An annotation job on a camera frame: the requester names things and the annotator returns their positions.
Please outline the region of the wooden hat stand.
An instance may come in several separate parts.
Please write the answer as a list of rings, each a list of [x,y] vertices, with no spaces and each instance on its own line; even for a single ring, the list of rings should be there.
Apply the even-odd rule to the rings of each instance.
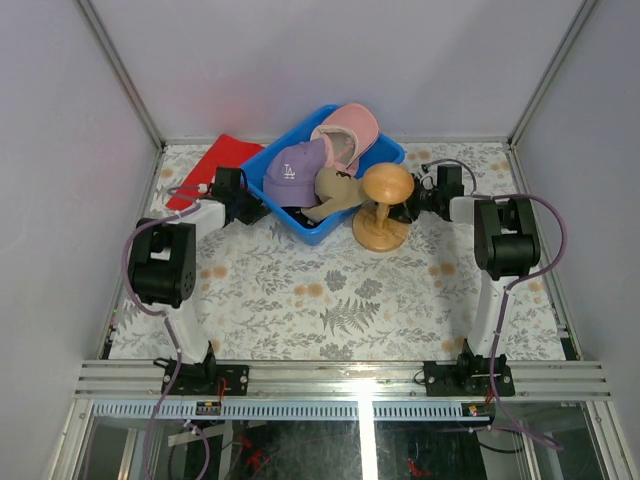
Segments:
[[[355,240],[376,253],[398,249],[408,237],[409,225],[390,219],[390,209],[409,199],[414,190],[413,177],[398,164],[378,163],[365,172],[362,187],[374,205],[363,205],[355,215]]]

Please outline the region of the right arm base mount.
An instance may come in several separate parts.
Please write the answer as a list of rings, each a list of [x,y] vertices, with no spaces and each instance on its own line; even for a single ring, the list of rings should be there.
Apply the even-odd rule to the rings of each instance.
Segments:
[[[494,380],[500,396],[513,397],[513,383],[507,357],[502,354],[494,360],[490,369],[490,358],[461,353],[455,363],[425,361],[422,365],[426,394],[430,397],[486,397],[491,391],[490,379]]]

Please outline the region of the blue plastic bin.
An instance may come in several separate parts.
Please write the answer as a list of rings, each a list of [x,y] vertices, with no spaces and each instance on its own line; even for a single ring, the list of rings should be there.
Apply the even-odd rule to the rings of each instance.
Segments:
[[[300,241],[310,246],[320,244],[342,222],[354,215],[357,212],[357,208],[353,207],[333,213],[316,227],[307,228],[263,192],[263,177],[271,162],[283,149],[308,141],[313,129],[338,108],[339,105],[337,104],[328,104],[320,107],[241,165],[241,168],[246,173],[250,191],[260,198],[271,209],[273,215]],[[405,150],[390,137],[381,133],[376,142],[360,157],[359,169],[355,177],[361,178],[375,164],[401,164],[404,158]]]

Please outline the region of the pink baseball cap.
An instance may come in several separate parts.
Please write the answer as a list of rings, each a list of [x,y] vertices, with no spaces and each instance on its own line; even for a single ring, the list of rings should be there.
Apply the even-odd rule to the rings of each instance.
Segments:
[[[354,176],[361,156],[380,135],[375,116],[363,105],[350,103],[331,113],[314,128],[311,139],[325,142],[324,166]]]

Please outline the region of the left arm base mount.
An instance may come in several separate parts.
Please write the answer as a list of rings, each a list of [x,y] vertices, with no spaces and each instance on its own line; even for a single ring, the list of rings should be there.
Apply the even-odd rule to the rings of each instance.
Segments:
[[[163,370],[162,392],[173,396],[246,396],[250,367],[242,364],[221,364],[209,352],[201,363],[182,363],[177,378],[169,385],[178,366],[176,359],[156,358],[155,367]]]

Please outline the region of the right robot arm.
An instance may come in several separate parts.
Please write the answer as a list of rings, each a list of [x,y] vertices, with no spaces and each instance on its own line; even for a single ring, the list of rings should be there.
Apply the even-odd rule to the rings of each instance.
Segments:
[[[527,277],[541,257],[531,200],[467,195],[460,164],[439,164],[436,179],[412,176],[413,193],[392,208],[392,218],[405,224],[423,212],[446,222],[473,227],[473,254],[481,272],[480,297],[474,322],[458,355],[456,382],[467,394],[478,394],[492,380],[489,362],[506,363],[500,336],[509,310],[510,284]]]

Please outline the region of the beige baseball cap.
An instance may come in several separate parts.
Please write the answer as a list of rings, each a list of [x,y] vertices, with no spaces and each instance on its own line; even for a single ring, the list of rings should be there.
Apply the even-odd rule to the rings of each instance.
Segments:
[[[315,179],[315,194],[319,204],[301,209],[301,213],[315,223],[370,200],[361,179],[333,168],[322,168],[319,171]]]

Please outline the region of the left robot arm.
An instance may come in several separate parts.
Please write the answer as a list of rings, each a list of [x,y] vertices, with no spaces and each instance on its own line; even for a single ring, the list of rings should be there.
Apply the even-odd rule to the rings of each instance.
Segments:
[[[206,362],[212,347],[192,300],[198,244],[236,221],[252,225],[270,210],[251,193],[241,168],[220,167],[211,183],[172,187],[169,194],[187,207],[140,219],[125,242],[121,268],[129,298],[139,311],[162,319],[180,362],[190,364],[184,382],[204,395],[217,387],[219,371]]]

